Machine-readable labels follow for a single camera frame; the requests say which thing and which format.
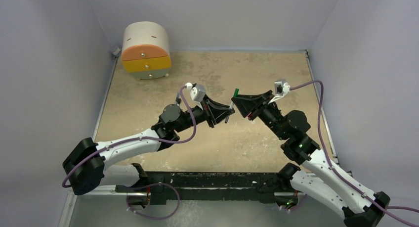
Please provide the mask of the white marker black tip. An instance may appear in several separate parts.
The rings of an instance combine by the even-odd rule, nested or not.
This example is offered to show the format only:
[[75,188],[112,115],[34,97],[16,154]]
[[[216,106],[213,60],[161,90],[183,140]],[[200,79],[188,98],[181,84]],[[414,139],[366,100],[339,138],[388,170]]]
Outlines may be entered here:
[[224,123],[226,123],[226,124],[228,123],[231,114],[234,114],[234,108],[233,107],[234,107],[234,103],[233,102],[230,102],[230,105],[229,105],[229,113],[228,113],[228,115],[226,116],[226,118],[224,120]]

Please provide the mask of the green pen cap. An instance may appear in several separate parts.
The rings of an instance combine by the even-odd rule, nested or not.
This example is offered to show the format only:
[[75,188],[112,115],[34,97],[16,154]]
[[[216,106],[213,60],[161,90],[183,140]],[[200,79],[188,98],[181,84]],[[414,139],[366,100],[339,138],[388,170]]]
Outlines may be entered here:
[[239,88],[235,88],[234,93],[233,93],[233,97],[236,97],[239,93]]

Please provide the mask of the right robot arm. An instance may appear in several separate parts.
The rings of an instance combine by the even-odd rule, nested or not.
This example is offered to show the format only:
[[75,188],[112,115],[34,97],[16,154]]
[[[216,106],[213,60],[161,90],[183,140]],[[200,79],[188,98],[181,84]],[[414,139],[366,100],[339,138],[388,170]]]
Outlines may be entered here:
[[311,126],[305,113],[292,110],[283,115],[271,102],[273,97],[273,92],[268,91],[239,94],[231,101],[244,118],[259,118],[283,141],[281,149],[290,162],[278,173],[279,188],[304,192],[338,214],[347,227],[377,226],[390,197],[365,187],[345,172],[307,134]]

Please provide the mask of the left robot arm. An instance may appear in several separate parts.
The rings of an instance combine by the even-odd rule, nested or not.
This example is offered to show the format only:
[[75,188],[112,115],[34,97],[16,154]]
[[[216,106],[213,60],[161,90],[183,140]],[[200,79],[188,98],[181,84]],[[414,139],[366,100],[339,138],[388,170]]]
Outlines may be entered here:
[[213,101],[207,95],[199,105],[180,108],[180,98],[167,105],[156,124],[138,134],[111,141],[94,142],[82,139],[63,161],[66,177],[62,187],[71,188],[75,195],[83,195],[103,185],[105,171],[116,163],[144,153],[158,152],[174,144],[189,142],[197,132],[197,125],[209,127],[221,123],[235,110]]

